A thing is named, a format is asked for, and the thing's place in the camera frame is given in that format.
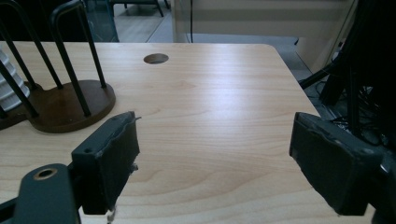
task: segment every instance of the black metal rod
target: black metal rod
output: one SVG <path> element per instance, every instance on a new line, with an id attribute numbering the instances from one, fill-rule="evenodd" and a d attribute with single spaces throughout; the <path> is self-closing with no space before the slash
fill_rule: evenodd
<path id="1" fill-rule="evenodd" d="M 33 80 L 32 75 L 30 75 L 30 72 L 27 69 L 26 64 L 24 63 L 20 53 L 18 52 L 17 48 L 15 47 L 14 43 L 12 42 L 11 36 L 7 32 L 6 26 L 3 24 L 2 20 L 0 20 L 0 35 L 6 40 L 9 49 L 14 54 L 14 57 L 17 60 L 18 64 L 20 65 L 22 72 L 25 74 L 26 79 L 29 81 L 32 90 L 36 89 L 37 85 L 35 84 L 35 81 Z"/>
<path id="2" fill-rule="evenodd" d="M 102 67 L 99 62 L 98 54 L 96 52 L 96 47 L 93 43 L 90 25 L 88 24 L 88 21 L 87 21 L 87 14 L 86 14 L 84 6 L 82 4 L 79 4 L 78 12 L 79 12 L 78 13 L 79 22 L 81 23 L 82 30 L 84 31 L 84 35 L 87 38 L 88 43 L 90 44 L 93 61 L 95 62 L 95 66 L 96 66 L 96 70 L 98 72 L 101 86 L 102 86 L 102 88 L 105 88 L 106 87 L 105 77 L 103 76 L 103 71 L 102 71 Z"/>
<path id="3" fill-rule="evenodd" d="M 361 137 L 359 121 L 359 83 L 356 72 L 350 68 L 347 75 L 347 124 L 353 135 Z"/>
<path id="4" fill-rule="evenodd" d="M 44 51 L 44 48 L 41 45 L 40 39 L 38 38 L 38 35 L 35 32 L 35 29 L 33 28 L 32 23 L 30 23 L 30 20 L 27 16 L 26 12 L 21 7 L 21 5 L 13 0 L 4 0 L 4 2 L 0 3 L 0 5 L 9 5 L 9 6 L 13 7 L 18 12 L 26 30 L 28 31 L 30 37 L 32 37 L 33 41 L 35 42 L 35 46 L 37 47 L 38 51 L 40 52 L 41 57 L 44 60 L 44 63 L 48 67 L 49 72 L 50 72 L 56 86 L 58 87 L 58 89 L 63 88 L 64 86 L 62 85 L 61 81 L 59 80 L 58 76 L 56 75 L 55 69 L 52 67 L 52 64 L 50 63 L 50 59 L 49 59 L 46 51 Z"/>
<path id="5" fill-rule="evenodd" d="M 29 100 L 24 95 L 23 91 L 20 89 L 17 82 L 8 72 L 7 68 L 3 65 L 3 63 L 0 63 L 0 73 L 3 75 L 3 78 L 6 80 L 6 82 L 11 87 L 11 89 L 15 92 L 18 98 L 20 98 L 22 104 L 26 107 L 27 111 L 30 113 L 32 118 L 37 117 L 38 116 L 37 111 L 35 111 L 35 108 L 32 106 L 32 104 L 30 104 Z"/>
<path id="6" fill-rule="evenodd" d="M 53 39 L 55 40 L 56 46 L 58 47 L 59 53 L 61 54 L 61 57 L 64 61 L 64 66 L 66 67 L 67 73 L 70 77 L 70 80 L 72 81 L 73 88 L 75 89 L 75 93 L 77 95 L 77 98 L 79 100 L 79 103 L 81 104 L 81 108 L 84 112 L 84 116 L 88 117 L 91 115 L 91 111 L 88 108 L 87 101 L 85 100 L 84 94 L 82 93 L 81 87 L 78 84 L 78 79 L 76 76 L 76 73 L 73 69 L 73 65 L 70 62 L 69 56 L 67 54 L 66 48 L 64 47 L 64 42 L 62 41 L 61 33 L 59 31 L 59 26 L 58 26 L 58 21 L 60 17 L 69 12 L 72 11 L 76 8 L 78 4 L 81 4 L 78 0 L 70 1 L 67 3 L 64 3 L 58 7 L 56 7 L 50 17 L 50 28 L 52 32 Z"/>

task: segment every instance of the light wood tabletop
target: light wood tabletop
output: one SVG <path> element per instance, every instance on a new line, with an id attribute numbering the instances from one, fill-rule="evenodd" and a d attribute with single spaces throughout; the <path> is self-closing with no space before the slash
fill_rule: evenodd
<path id="1" fill-rule="evenodd" d="M 61 80 L 69 82 L 54 44 L 44 47 Z M 97 79 L 88 44 L 66 47 L 78 78 Z M 55 87 L 35 45 L 20 42 L 17 48 L 35 82 Z M 68 164 L 70 153 L 106 119 L 134 111 L 142 117 L 139 170 L 117 201 L 114 223 L 370 223 L 372 208 L 364 217 L 337 216 L 289 156 L 294 113 L 317 111 L 273 47 L 96 48 L 115 107 L 71 133 L 42 133 L 29 121 L 0 131 L 0 203 L 18 196 L 24 175 L 46 164 Z M 3 50 L 11 55 L 4 43 Z M 169 60 L 145 63 L 153 53 Z M 82 223 L 106 223 L 104 216 L 81 216 Z"/>

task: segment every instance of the black chair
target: black chair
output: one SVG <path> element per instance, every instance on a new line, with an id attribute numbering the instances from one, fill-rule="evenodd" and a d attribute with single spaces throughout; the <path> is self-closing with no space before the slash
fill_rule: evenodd
<path id="1" fill-rule="evenodd" d="M 167 0 L 163 0 L 163 1 L 166 4 L 166 8 L 169 9 Z M 161 16 L 163 17 L 163 11 L 161 10 L 158 0 L 109 0 L 108 3 L 110 4 L 113 17 L 114 17 L 114 5 L 116 5 L 116 4 L 124 4 L 125 8 L 127 8 L 127 4 L 155 5 L 155 6 L 157 6 L 158 10 L 160 10 Z"/>

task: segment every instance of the bolt hole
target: bolt hole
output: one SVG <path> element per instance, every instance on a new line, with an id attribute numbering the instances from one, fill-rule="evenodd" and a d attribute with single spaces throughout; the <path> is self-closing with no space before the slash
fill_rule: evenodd
<path id="1" fill-rule="evenodd" d="M 149 64 L 158 64 L 158 63 L 165 63 L 168 60 L 169 60 L 168 55 L 161 54 L 161 53 L 155 53 L 155 54 L 150 54 L 150 55 L 146 56 L 143 61 L 145 61 L 145 63 L 149 63 Z"/>
<path id="2" fill-rule="evenodd" d="M 37 172 L 34 176 L 34 179 L 35 180 L 48 179 L 48 178 L 52 177 L 53 175 L 55 175 L 57 172 L 58 172 L 58 170 L 54 169 L 54 168 L 44 169 L 44 170 Z"/>

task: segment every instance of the chair leg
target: chair leg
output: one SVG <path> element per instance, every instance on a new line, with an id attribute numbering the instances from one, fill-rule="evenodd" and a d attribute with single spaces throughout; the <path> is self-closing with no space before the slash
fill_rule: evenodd
<path id="1" fill-rule="evenodd" d="M 166 8 L 168 8 L 168 9 L 169 9 L 169 4 L 168 4 L 168 1 L 166 1 L 166 0 L 163 0 L 163 1 L 165 2 Z"/>
<path id="2" fill-rule="evenodd" d="M 111 7 L 111 16 L 114 17 L 114 4 L 110 3 L 110 7 Z"/>
<path id="3" fill-rule="evenodd" d="M 157 5 L 158 10 L 160 10 L 161 17 L 163 17 L 163 10 L 161 9 L 160 4 L 158 3 L 158 0 L 156 1 L 156 5 Z"/>

